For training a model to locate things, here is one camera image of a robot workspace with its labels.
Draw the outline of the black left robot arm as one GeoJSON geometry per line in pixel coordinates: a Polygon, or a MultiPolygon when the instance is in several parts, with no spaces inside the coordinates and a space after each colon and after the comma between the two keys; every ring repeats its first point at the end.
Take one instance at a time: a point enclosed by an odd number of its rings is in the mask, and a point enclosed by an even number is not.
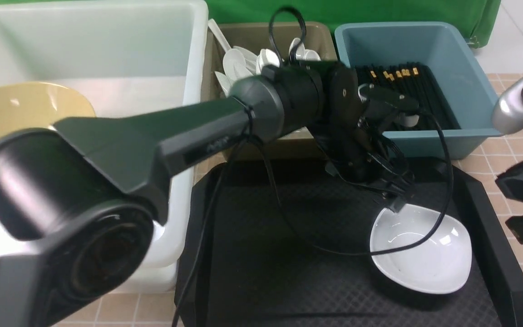
{"type": "Polygon", "coordinates": [[[247,142],[305,127],[347,182],[405,199],[413,175],[382,133],[416,107],[341,62],[299,61],[224,99],[0,138],[0,327],[50,327],[119,287],[168,219],[174,176],[247,142]]]}

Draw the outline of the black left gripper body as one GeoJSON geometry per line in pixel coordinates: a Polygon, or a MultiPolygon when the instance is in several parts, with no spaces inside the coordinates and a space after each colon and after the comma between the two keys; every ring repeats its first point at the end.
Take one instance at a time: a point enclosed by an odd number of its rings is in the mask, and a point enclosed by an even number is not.
{"type": "Polygon", "coordinates": [[[326,95],[316,123],[316,142],[340,178],[383,195],[400,211],[414,192],[414,175],[398,145],[371,127],[362,114],[356,72],[344,64],[317,64],[326,95]]]}

